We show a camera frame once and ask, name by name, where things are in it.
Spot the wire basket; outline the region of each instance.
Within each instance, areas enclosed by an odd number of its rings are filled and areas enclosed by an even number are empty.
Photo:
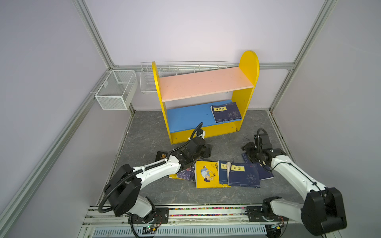
[[[216,69],[226,69],[228,62],[221,61],[202,61],[202,62],[157,62],[159,77],[168,77],[186,73],[197,73]],[[140,64],[140,90],[144,94],[156,92],[155,78],[152,69],[152,62]]]
[[[128,110],[138,87],[133,70],[112,70],[95,94],[104,110]]]

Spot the gray wall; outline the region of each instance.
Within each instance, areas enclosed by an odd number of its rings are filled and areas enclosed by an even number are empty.
[[[275,117],[296,162],[344,197],[344,238],[379,237],[381,2],[339,1]]]
[[[9,238],[77,237],[106,183],[130,115],[95,102]]]
[[[105,69],[70,0],[0,1],[0,212]]]

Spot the cartoon illustration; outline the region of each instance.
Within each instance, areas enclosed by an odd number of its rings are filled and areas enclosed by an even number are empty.
[[[208,170],[206,166],[202,167],[201,175],[204,178],[205,182],[210,182],[214,179],[214,176],[216,175],[212,171]]]

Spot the black book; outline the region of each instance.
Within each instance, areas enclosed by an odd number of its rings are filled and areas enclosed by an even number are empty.
[[[211,106],[213,117],[216,123],[224,121],[239,121],[242,119],[241,113],[238,110],[237,104],[231,102],[219,106]]]

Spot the yellow bottom panel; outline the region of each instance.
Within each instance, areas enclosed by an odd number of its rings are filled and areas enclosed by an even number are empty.
[[[202,127],[205,131],[205,137],[219,136],[237,131],[236,122],[228,122],[224,124],[218,124],[214,126]],[[191,136],[193,130],[180,131],[171,133],[172,144],[182,143],[188,141],[188,138]]]

